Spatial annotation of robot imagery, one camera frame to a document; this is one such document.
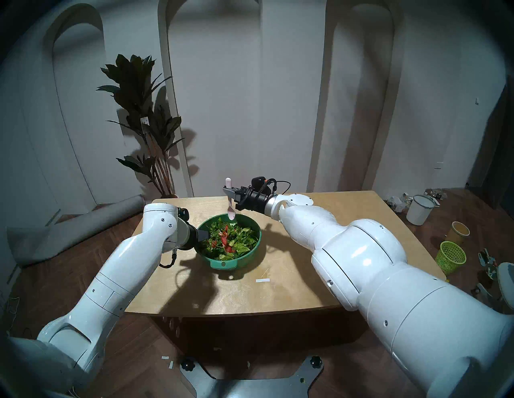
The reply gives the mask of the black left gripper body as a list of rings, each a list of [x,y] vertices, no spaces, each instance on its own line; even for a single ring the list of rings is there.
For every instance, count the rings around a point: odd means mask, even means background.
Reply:
[[[190,250],[197,244],[197,229],[189,222],[179,220],[179,250]]]

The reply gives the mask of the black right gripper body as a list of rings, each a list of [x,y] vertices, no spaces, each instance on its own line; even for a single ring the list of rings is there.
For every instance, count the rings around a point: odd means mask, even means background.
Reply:
[[[267,186],[260,189],[249,187],[241,187],[235,190],[235,209],[238,211],[249,210],[258,213],[265,212],[265,206],[270,196],[270,188]]]

